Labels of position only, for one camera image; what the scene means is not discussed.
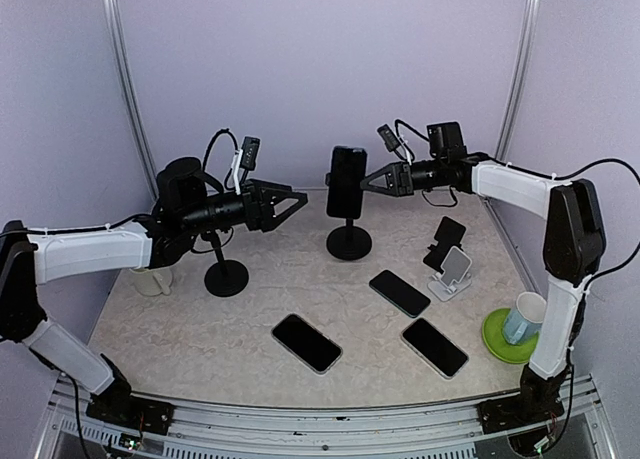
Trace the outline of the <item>blue-edged black phone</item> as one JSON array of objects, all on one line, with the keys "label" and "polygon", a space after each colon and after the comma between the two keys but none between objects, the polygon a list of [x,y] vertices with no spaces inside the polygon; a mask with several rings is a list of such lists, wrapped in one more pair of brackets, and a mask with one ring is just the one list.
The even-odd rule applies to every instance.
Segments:
[{"label": "blue-edged black phone", "polygon": [[360,182],[366,175],[367,159],[367,152],[362,148],[336,146],[333,149],[326,207],[328,216],[360,218],[363,204]]}]

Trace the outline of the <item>black round-base phone stand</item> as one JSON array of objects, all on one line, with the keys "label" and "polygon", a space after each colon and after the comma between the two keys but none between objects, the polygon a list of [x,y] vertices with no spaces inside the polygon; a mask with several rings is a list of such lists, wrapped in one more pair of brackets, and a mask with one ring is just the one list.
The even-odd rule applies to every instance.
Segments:
[{"label": "black round-base phone stand", "polygon": [[[327,186],[328,181],[329,173],[326,174]],[[356,220],[344,220],[345,224],[343,226],[333,229],[327,236],[327,251],[333,257],[343,261],[362,259],[368,255],[372,249],[372,238],[365,229],[354,224]]]}]

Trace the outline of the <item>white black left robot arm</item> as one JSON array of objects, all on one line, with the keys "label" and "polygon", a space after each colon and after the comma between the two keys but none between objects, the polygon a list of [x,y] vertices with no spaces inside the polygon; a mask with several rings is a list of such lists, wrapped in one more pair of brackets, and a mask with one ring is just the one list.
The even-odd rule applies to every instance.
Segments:
[{"label": "white black left robot arm", "polygon": [[23,344],[46,364],[75,379],[121,424],[140,403],[119,369],[48,317],[37,288],[53,280],[120,269],[176,264],[198,237],[244,225],[271,232],[308,202],[287,185],[247,180],[235,191],[205,172],[196,157],[169,163],[157,178],[159,198],[148,214],[116,224],[29,230],[19,220],[1,232],[1,337]]}]

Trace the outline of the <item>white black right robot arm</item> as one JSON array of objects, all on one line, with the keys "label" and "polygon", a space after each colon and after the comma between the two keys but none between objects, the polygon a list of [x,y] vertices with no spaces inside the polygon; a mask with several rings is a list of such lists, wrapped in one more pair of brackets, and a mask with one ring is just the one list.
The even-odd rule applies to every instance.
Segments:
[{"label": "white black right robot arm", "polygon": [[497,200],[545,222],[543,262],[548,278],[547,306],[536,348],[523,368],[511,412],[523,423],[535,421],[559,399],[570,369],[570,350],[584,322],[586,295],[606,247],[604,225],[593,183],[501,164],[483,152],[468,152],[456,122],[427,126],[430,157],[398,161],[364,177],[364,191],[410,196],[449,186]]}]

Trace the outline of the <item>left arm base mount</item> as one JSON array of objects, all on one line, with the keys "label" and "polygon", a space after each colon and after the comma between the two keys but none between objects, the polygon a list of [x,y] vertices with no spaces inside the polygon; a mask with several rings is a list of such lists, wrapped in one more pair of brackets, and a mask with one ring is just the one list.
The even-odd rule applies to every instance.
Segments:
[{"label": "left arm base mount", "polygon": [[138,396],[95,396],[86,409],[88,417],[140,432],[166,436],[175,407],[163,401]]}]

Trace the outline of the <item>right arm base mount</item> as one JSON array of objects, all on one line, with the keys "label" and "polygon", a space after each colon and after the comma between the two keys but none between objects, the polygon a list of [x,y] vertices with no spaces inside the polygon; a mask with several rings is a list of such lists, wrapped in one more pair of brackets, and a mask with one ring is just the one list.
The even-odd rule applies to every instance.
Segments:
[{"label": "right arm base mount", "polygon": [[477,411],[484,434],[544,422],[552,416],[562,416],[565,412],[559,399],[548,403],[529,403],[520,394],[482,401],[477,405]]}]

